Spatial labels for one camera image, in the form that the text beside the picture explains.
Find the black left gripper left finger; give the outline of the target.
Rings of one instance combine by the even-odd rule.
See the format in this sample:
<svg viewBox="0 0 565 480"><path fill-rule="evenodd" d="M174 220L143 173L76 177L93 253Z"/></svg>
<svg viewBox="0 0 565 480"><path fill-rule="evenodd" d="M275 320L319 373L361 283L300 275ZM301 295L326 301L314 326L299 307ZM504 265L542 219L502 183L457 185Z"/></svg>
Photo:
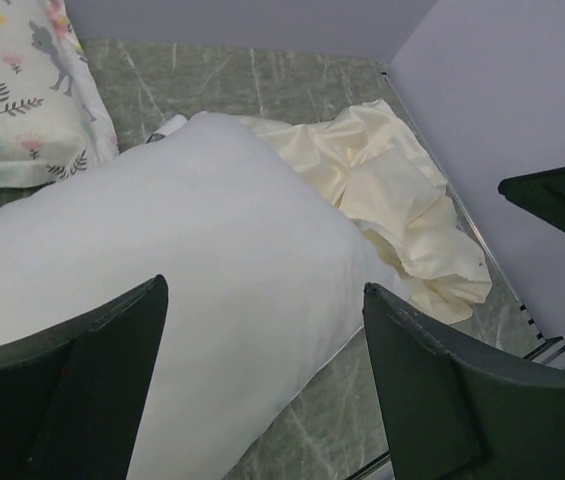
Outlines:
<svg viewBox="0 0 565 480"><path fill-rule="evenodd" d="M0 345L0 479L126 477L167 308L158 275Z"/></svg>

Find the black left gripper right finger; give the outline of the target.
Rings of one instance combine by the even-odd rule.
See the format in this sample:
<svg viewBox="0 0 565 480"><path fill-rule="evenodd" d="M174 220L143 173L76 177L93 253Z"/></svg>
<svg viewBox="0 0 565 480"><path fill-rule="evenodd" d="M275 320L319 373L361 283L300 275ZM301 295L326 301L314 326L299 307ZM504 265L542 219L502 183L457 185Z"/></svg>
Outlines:
<svg viewBox="0 0 565 480"><path fill-rule="evenodd" d="M565 371L476 340L385 289L364 330L399 479L565 479Z"/></svg>

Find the cream satin pillowcase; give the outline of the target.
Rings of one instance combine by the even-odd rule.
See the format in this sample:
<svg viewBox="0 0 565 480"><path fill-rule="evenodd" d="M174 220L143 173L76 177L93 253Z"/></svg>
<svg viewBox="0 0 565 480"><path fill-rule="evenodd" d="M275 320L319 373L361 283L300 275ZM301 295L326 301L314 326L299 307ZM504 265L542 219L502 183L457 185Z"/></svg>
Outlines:
<svg viewBox="0 0 565 480"><path fill-rule="evenodd" d="M411 302L453 324L492 287L481 247L458 225L448 182L382 99L311 124L240 117L375 245L411 289Z"/></svg>

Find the white pillow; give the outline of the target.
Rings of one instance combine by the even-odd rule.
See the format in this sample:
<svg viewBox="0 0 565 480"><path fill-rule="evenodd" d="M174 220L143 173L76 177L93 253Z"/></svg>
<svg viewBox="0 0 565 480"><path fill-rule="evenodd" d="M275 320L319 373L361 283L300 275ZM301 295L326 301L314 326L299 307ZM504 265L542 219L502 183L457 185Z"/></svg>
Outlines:
<svg viewBox="0 0 565 480"><path fill-rule="evenodd" d="M166 325L129 475L220 479L361 329L410 295L357 226L236 119L0 208L0 344L162 275Z"/></svg>

